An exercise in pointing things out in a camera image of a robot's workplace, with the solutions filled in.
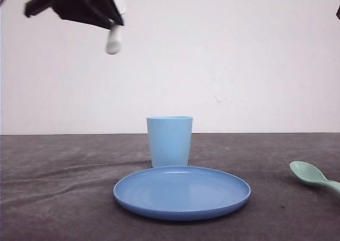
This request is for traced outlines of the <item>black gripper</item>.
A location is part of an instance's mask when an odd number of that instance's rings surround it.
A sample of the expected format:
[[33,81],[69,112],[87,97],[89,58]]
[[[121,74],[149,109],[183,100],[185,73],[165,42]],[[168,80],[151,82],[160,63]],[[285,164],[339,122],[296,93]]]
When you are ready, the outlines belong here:
[[30,0],[24,15],[31,17],[52,8],[63,20],[90,24],[110,30],[112,26],[124,26],[114,0]]
[[338,8],[338,10],[336,12],[336,16],[338,17],[338,19],[340,19],[340,6],[339,6],[339,8]]

